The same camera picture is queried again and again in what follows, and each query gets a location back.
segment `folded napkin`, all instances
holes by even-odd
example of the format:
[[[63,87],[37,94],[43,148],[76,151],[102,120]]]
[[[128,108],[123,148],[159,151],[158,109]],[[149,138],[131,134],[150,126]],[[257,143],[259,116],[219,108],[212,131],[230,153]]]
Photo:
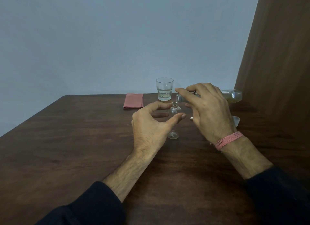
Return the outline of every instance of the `folded napkin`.
[[[132,93],[126,94],[124,102],[125,109],[142,108],[142,107],[143,107],[143,94],[132,94]]]

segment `forearm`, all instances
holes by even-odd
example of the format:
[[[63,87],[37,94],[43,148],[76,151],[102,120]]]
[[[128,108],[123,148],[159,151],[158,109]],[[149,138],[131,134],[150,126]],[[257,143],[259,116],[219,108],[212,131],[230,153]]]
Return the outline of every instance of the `forearm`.
[[[244,136],[225,145],[221,151],[244,179],[249,179],[273,166]]]
[[[149,155],[134,150],[120,167],[103,180],[103,183],[123,202],[154,156],[155,154]]]

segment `black sleeve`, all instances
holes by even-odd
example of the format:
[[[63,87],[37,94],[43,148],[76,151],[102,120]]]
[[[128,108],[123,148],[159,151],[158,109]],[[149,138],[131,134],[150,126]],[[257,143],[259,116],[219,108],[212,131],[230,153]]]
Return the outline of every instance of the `black sleeve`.
[[[309,192],[280,168],[272,167],[246,183],[265,224],[310,224]]]
[[[52,210],[36,225],[121,225],[125,217],[122,203],[114,192],[104,183],[95,182],[74,202]]]

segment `small glass bottle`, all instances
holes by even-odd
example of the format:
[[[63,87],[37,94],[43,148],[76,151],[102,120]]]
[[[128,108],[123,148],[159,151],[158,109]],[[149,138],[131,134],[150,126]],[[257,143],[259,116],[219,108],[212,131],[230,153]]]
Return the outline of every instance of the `small glass bottle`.
[[[172,102],[172,107],[169,109],[169,116],[170,118],[173,117],[174,115],[178,114],[182,112],[181,108],[179,107],[179,104],[178,102]],[[172,140],[175,140],[179,137],[179,134],[177,131],[175,131],[175,129],[171,130],[169,133],[168,133],[168,138],[172,139]]]
[[[240,90],[221,90],[221,92],[228,103],[236,103],[242,100],[242,91]],[[176,101],[178,103],[188,103],[188,101],[179,93],[176,94]]]

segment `drinking glass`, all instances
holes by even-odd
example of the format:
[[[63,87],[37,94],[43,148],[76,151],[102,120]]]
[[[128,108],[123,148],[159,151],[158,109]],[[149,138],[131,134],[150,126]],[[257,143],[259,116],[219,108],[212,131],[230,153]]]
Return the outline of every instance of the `drinking glass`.
[[[173,87],[172,78],[157,78],[156,87],[159,100],[167,101],[171,99],[171,93]]]

